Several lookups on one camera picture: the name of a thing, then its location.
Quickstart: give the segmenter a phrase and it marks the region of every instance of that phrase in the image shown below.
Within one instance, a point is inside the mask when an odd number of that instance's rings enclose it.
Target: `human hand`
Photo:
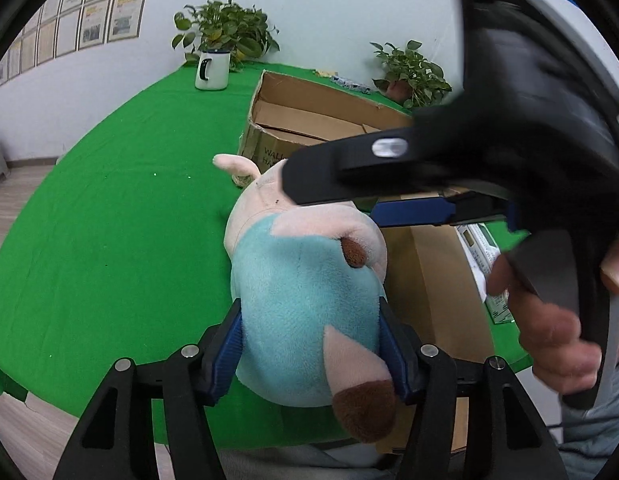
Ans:
[[[601,264],[601,278],[612,293],[619,294],[619,240]],[[521,331],[520,344],[534,360],[534,375],[559,394],[592,388],[601,366],[601,348],[580,339],[578,316],[528,292],[501,255],[487,280],[487,293],[497,296],[505,290]]]

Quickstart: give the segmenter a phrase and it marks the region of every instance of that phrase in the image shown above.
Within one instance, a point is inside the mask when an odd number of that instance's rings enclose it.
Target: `stuffed pig toy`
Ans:
[[[260,174],[238,155],[214,165],[249,177],[228,219],[232,299],[240,298],[237,378],[283,406],[332,405],[362,442],[391,431],[395,394],[379,351],[387,267],[381,231],[352,202],[297,206],[282,191],[284,160]]]

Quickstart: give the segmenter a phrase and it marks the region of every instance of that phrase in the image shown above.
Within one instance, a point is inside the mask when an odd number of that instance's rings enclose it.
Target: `gray sleeve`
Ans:
[[[564,424],[578,424],[596,418],[619,415],[619,367],[613,378],[613,395],[602,406],[591,410],[561,407]],[[619,418],[563,429],[559,446],[570,480],[592,480],[605,465],[619,443]]]

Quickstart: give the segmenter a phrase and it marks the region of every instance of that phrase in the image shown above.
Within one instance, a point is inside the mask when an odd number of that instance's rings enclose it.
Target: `metal screw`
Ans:
[[[423,345],[421,346],[421,354],[427,357],[436,357],[438,355],[438,348],[434,345]]]
[[[196,345],[187,345],[181,348],[181,355],[183,357],[194,357],[198,354],[198,346]]]
[[[114,368],[116,369],[117,372],[125,372],[125,370],[130,369],[130,366],[132,366],[132,362],[127,358],[119,359],[114,364]]]
[[[507,363],[502,357],[494,356],[489,358],[489,365],[494,368],[494,370],[503,370],[507,366]]]
[[[371,146],[371,152],[381,158],[398,158],[405,155],[409,145],[400,137],[389,137],[375,140]]]

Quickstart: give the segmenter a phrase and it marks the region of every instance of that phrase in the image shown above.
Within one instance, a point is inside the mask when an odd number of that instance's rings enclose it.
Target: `white pot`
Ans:
[[[201,54],[196,71],[196,88],[222,90],[227,88],[230,77],[230,51],[209,50]]]

